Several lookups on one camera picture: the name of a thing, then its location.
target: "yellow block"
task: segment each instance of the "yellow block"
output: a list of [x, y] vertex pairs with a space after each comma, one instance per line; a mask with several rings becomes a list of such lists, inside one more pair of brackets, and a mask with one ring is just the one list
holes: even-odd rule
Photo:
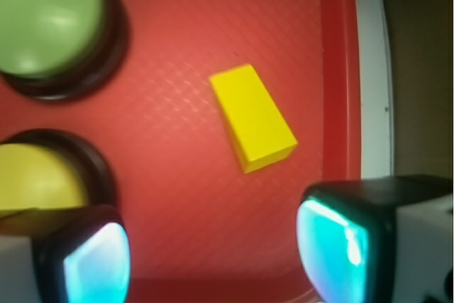
[[82, 180], [56, 152], [37, 145], [0, 145], [0, 210], [87, 204]]
[[283, 160], [298, 142], [251, 65], [210, 78], [244, 173]]

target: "round button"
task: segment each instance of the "round button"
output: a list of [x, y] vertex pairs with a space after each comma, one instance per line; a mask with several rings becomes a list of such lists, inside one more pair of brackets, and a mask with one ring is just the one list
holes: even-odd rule
[[71, 165], [51, 149], [0, 145], [0, 209], [63, 209], [88, 204]]
[[103, 0], [0, 0], [0, 72], [43, 79], [96, 45]]

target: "red tray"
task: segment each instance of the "red tray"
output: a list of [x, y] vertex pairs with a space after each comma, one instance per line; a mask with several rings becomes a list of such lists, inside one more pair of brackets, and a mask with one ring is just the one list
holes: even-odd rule
[[[0, 84], [0, 139], [58, 128], [109, 160], [131, 241], [134, 302], [305, 301], [304, 188], [360, 175], [354, 0], [123, 0], [131, 44], [90, 97], [43, 104]], [[299, 146], [249, 175], [210, 75], [252, 64]]]

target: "textured red surface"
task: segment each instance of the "textured red surface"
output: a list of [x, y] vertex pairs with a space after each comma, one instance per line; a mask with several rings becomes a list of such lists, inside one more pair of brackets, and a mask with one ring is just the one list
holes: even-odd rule
[[[0, 139], [28, 128], [59, 128], [85, 137], [107, 157], [131, 240], [133, 276], [144, 279], [133, 282], [134, 300], [189, 301], [210, 290], [207, 300], [303, 294], [310, 286], [295, 237], [301, 194], [325, 173], [345, 178], [359, 170], [359, 115], [352, 116], [359, 110], [358, 57], [355, 43], [353, 50], [343, 45], [345, 33], [355, 38], [355, 13], [342, 12], [352, 0], [339, 1], [323, 14], [321, 0], [123, 0], [131, 44], [115, 77], [68, 104], [37, 103], [2, 82]], [[322, 32], [327, 16], [342, 16], [333, 37]], [[330, 67], [324, 50], [338, 51]], [[208, 82], [243, 63], [258, 71], [299, 141], [288, 159], [249, 175], [240, 171]], [[327, 67], [338, 69], [327, 75]], [[327, 79], [328, 91], [339, 87], [332, 99], [324, 98]], [[330, 115], [337, 131], [324, 129]], [[350, 153], [336, 145], [346, 141]], [[271, 290], [276, 277], [281, 280]], [[164, 282], [153, 286], [154, 279]], [[175, 296], [180, 289], [187, 296]]]

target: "glowing cyan light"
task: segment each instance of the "glowing cyan light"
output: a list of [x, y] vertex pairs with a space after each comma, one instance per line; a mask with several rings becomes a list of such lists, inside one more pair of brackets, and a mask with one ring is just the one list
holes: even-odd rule
[[365, 228], [309, 197], [298, 210], [297, 240], [306, 274], [325, 302], [365, 301]]
[[128, 237], [108, 223], [63, 261], [69, 302], [124, 302], [131, 275]]

